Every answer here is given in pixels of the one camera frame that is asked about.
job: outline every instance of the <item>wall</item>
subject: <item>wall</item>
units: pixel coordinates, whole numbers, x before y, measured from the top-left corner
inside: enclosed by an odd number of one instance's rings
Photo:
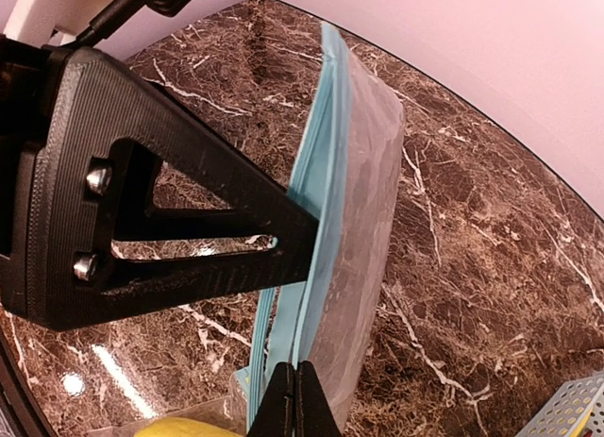
[[[0,30],[4,29],[16,1],[0,0]],[[174,18],[162,17],[151,9],[143,8],[109,40],[100,42],[98,46],[124,59],[177,29],[240,1],[243,0],[192,0]]]
[[[604,0],[283,0],[508,129],[604,215]]]

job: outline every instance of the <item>marble table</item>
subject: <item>marble table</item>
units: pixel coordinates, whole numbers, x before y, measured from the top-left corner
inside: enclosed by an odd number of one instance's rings
[[[407,111],[390,257],[347,435],[513,436],[563,381],[604,367],[604,225],[476,109],[344,35]],[[319,36],[316,18],[250,0],[130,63],[286,184],[319,76]],[[160,204],[198,207],[203,196],[170,168],[159,178]],[[5,312],[0,324],[50,423],[80,436],[225,394],[246,365],[255,300],[65,333]]]

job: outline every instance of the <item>black cable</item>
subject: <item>black cable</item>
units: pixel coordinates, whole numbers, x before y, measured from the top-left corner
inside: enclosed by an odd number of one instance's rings
[[[63,47],[77,49],[96,45],[117,31],[143,6],[144,0],[113,0],[90,21],[88,28],[82,31],[75,41]]]

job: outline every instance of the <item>marble surface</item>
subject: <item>marble surface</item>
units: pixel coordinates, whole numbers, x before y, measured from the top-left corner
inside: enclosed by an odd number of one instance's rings
[[[315,18],[251,0],[131,64],[285,184],[319,76],[319,36]],[[347,435],[512,436],[562,382],[604,368],[604,226],[475,109],[345,37],[407,111],[390,256]],[[198,207],[203,196],[169,168],[159,179],[165,205]],[[204,249],[213,248],[144,252]],[[0,325],[58,434],[78,436],[226,394],[246,364],[255,300],[65,333],[4,312]]]

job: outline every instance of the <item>silver screw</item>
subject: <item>silver screw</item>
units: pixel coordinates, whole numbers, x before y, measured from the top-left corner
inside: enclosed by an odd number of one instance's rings
[[[86,176],[86,183],[91,192],[101,196],[107,192],[113,171],[110,166],[96,166]]]
[[[93,254],[81,255],[74,264],[74,274],[82,281],[90,281],[96,272],[98,257]]]

